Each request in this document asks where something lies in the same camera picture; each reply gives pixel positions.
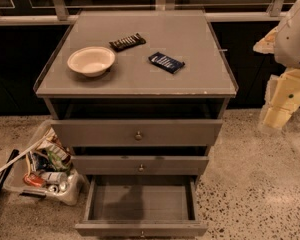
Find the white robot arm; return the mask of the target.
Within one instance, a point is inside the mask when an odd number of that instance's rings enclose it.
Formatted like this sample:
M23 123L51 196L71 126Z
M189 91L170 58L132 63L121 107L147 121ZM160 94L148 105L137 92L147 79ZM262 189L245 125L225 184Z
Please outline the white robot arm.
M286 67L280 76L270 76L259 120L262 130L281 130L300 107L300 0L253 50L273 54Z

